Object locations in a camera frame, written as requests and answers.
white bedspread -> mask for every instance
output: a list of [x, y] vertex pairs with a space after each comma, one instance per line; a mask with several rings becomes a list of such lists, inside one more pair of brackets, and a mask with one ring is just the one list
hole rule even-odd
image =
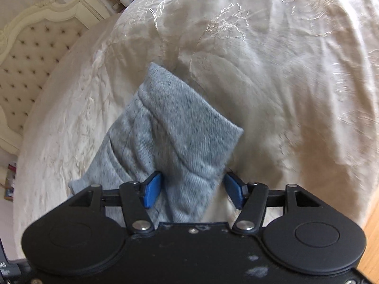
[[[67, 198], [150, 62], [244, 129], [229, 165], [243, 180], [298, 183], [363, 224], [378, 173], [378, 10], [378, 0], [134, 1], [76, 43], [29, 117], [16, 244]], [[219, 189], [204, 220], [235, 215]]]

dust mark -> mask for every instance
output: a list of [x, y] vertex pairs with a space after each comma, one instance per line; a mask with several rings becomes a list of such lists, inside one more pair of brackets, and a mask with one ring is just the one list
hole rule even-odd
[[259, 257], [257, 255], [250, 255], [248, 256], [249, 261], [256, 261]]
[[267, 266], [254, 267], [246, 271], [246, 275], [264, 278], [268, 273]]
[[199, 231], [208, 231], [211, 229], [209, 225], [195, 225]]

blue gripper pad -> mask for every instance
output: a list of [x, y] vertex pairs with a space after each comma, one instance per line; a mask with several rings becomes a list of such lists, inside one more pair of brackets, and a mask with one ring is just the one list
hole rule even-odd
[[243, 194], [243, 187], [247, 188], [246, 184], [231, 172], [225, 174], [222, 182], [234, 206], [241, 210], [246, 201]]
[[142, 197], [143, 206], [147, 209], [154, 206], [159, 193], [161, 192], [163, 175], [155, 171], [144, 182], [144, 195]]

wooden floor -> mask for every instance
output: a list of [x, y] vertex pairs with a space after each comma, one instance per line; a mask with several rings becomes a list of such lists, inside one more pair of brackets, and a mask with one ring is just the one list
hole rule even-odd
[[367, 248], [358, 269], [374, 284], [379, 284], [379, 191], [365, 226]]

cream headboard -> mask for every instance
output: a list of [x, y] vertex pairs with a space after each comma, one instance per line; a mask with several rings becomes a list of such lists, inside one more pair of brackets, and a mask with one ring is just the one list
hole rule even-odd
[[61, 58], [91, 26], [108, 18], [99, 0], [46, 0], [0, 30], [0, 147], [17, 154], [23, 126]]

